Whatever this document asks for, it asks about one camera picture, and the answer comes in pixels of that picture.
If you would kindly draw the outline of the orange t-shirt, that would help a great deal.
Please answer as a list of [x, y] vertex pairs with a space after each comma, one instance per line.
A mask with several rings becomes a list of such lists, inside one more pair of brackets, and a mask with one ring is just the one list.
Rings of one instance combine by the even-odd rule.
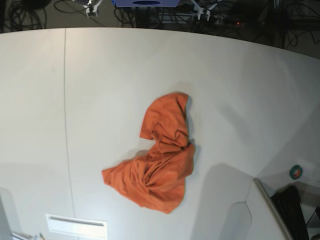
[[174, 92], [157, 98], [146, 110], [140, 137], [153, 140], [144, 155], [101, 172], [105, 185], [140, 207], [165, 214], [184, 199], [186, 177], [194, 169], [195, 146], [187, 126], [189, 96]]

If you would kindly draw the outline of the blue box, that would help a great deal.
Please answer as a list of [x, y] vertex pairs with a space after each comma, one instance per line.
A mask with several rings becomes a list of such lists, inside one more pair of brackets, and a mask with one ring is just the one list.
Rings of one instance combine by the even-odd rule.
[[177, 7], [183, 0], [112, 0], [119, 8], [123, 7]]

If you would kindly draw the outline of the green tape roll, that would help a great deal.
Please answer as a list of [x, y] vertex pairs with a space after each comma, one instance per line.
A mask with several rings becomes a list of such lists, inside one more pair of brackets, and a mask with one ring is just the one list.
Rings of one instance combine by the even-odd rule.
[[302, 176], [302, 174], [303, 174], [303, 169], [300, 165], [294, 165], [289, 171], [289, 176], [293, 180], [299, 179]]

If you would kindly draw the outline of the black keyboard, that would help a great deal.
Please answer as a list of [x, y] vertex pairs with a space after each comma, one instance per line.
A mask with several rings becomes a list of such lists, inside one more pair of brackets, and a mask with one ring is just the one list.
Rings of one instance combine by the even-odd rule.
[[309, 234], [301, 208], [298, 189], [289, 185], [281, 192], [275, 193], [271, 200], [294, 240], [308, 240]]

